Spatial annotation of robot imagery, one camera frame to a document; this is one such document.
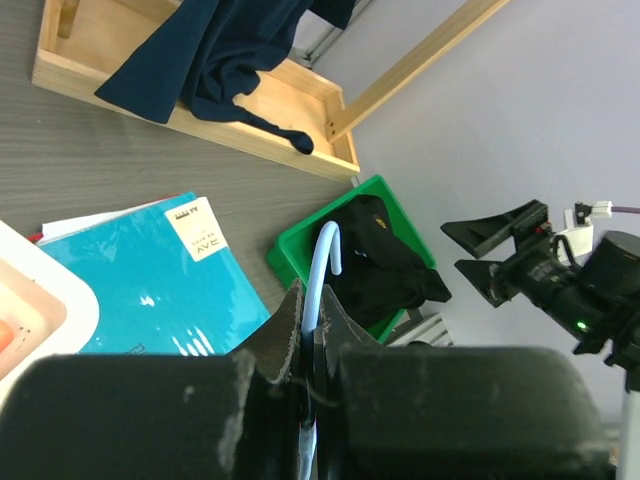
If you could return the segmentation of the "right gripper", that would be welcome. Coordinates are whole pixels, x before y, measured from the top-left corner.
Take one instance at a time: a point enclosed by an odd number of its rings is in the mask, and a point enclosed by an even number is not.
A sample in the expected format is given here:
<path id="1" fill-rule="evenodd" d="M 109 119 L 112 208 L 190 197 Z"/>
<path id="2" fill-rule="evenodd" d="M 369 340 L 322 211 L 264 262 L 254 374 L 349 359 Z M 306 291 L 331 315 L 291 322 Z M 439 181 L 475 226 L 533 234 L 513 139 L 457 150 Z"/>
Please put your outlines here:
<path id="1" fill-rule="evenodd" d="M 568 241 L 554 235 L 548 207 L 538 200 L 505 213 L 477 220 L 447 222 L 441 231 L 454 243 L 480 259 L 508 239 L 515 253 L 503 262 L 458 260 L 454 266 L 494 308 L 518 294 L 555 320 L 576 320 L 575 265 L 557 259 Z"/>

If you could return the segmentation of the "light blue hanger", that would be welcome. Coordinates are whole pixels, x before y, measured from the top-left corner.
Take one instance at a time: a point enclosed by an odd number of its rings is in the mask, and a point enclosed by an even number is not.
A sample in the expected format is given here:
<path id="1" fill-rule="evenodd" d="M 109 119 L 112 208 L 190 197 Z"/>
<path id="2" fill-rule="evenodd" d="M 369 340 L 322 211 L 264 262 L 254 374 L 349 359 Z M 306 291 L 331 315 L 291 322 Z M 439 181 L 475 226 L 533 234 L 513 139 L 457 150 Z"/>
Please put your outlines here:
<path id="1" fill-rule="evenodd" d="M 334 221 L 322 226 L 315 243 L 302 312 L 302 386 L 305 388 L 303 398 L 306 400 L 306 412 L 303 414 L 299 432 L 299 479 L 311 478 L 316 448 L 316 421 L 312 400 L 313 333 L 319 321 L 327 266 L 330 266 L 334 275 L 340 275 L 342 272 L 340 229 Z"/>

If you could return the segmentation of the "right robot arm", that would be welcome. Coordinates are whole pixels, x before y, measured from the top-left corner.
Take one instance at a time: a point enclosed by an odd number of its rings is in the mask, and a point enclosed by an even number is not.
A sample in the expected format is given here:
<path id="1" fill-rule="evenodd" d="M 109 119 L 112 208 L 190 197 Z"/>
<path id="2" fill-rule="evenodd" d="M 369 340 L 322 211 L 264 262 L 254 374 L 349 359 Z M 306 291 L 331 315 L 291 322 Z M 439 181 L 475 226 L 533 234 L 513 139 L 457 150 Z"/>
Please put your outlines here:
<path id="1" fill-rule="evenodd" d="M 470 254 L 456 269 L 493 307 L 522 294 L 573 336 L 576 355 L 611 347 L 604 362 L 625 372 L 617 476 L 639 476 L 639 238 L 593 221 L 638 208 L 577 202 L 554 231 L 546 204 L 531 200 L 502 214 L 447 222 L 442 232 Z"/>

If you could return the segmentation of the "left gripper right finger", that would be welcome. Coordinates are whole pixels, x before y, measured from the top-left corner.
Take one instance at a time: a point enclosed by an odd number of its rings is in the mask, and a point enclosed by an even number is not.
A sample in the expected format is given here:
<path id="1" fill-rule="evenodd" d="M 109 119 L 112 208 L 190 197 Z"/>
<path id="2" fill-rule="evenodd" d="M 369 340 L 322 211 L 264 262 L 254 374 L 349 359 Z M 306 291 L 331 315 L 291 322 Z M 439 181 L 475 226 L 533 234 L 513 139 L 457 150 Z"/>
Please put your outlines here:
<path id="1" fill-rule="evenodd" d="M 355 377 L 378 361 L 385 347 L 353 320 L 330 286 L 321 294 L 317 371 L 327 380 Z"/>

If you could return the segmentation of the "navy blue t shirt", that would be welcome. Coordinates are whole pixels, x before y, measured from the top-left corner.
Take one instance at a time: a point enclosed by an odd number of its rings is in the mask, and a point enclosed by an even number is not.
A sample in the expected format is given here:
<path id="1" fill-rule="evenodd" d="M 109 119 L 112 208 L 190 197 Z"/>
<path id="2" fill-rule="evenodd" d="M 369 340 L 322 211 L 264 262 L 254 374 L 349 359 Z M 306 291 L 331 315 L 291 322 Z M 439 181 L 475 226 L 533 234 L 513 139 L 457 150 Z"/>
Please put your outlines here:
<path id="1" fill-rule="evenodd" d="M 199 120 L 240 122 L 284 138 L 300 153 L 311 137 L 283 129 L 235 104 L 262 72 L 289 55 L 302 16 L 348 26 L 352 1 L 184 1 L 95 92 L 97 98 L 145 120 L 165 124 L 176 104 Z"/>

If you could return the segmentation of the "black flower print t shirt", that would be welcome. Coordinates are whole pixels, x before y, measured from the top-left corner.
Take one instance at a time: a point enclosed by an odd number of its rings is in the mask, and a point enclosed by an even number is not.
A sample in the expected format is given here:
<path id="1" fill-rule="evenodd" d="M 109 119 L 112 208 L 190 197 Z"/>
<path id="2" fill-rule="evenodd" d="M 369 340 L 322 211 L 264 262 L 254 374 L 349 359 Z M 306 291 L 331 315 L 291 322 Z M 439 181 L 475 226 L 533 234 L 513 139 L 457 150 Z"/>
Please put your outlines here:
<path id="1" fill-rule="evenodd" d="M 326 282 L 361 327 L 369 329 L 427 301 L 451 300 L 440 274 L 395 235 L 380 197 L 358 194 L 321 217 L 311 230 L 313 240 L 329 221 L 340 229 L 342 273 L 328 273 Z"/>

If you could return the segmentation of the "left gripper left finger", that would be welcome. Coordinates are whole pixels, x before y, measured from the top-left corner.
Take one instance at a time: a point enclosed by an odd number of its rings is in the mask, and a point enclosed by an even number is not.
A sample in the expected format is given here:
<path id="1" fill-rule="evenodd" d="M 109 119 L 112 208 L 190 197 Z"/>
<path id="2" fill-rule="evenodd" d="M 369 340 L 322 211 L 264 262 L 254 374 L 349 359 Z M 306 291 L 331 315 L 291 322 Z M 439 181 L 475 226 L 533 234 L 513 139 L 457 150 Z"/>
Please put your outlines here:
<path id="1" fill-rule="evenodd" d="M 294 280 L 277 310 L 230 355 L 249 352 L 256 370 L 272 384 L 287 382 L 298 374 L 304 295 L 303 283 Z"/>

